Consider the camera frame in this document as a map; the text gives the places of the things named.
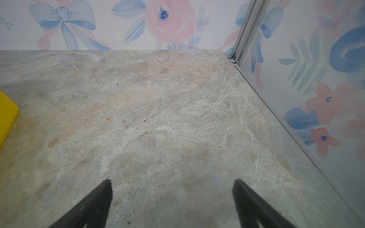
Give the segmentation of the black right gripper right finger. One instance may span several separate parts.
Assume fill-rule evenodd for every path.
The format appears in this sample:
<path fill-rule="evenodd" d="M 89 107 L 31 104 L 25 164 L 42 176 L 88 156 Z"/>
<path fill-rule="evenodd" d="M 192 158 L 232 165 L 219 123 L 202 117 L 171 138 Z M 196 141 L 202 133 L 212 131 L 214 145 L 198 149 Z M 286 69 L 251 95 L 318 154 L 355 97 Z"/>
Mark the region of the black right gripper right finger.
<path fill-rule="evenodd" d="M 241 179 L 234 181 L 232 195 L 242 228 L 295 227 Z"/>

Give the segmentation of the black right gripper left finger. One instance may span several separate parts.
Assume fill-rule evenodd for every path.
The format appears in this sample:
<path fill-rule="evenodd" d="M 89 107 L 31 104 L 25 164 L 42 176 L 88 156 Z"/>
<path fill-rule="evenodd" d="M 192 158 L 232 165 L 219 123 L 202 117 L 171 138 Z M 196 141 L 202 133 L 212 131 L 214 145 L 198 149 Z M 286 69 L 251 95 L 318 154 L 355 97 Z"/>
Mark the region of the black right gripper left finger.
<path fill-rule="evenodd" d="M 50 227 L 104 228 L 112 198 L 112 182 L 106 179 Z"/>

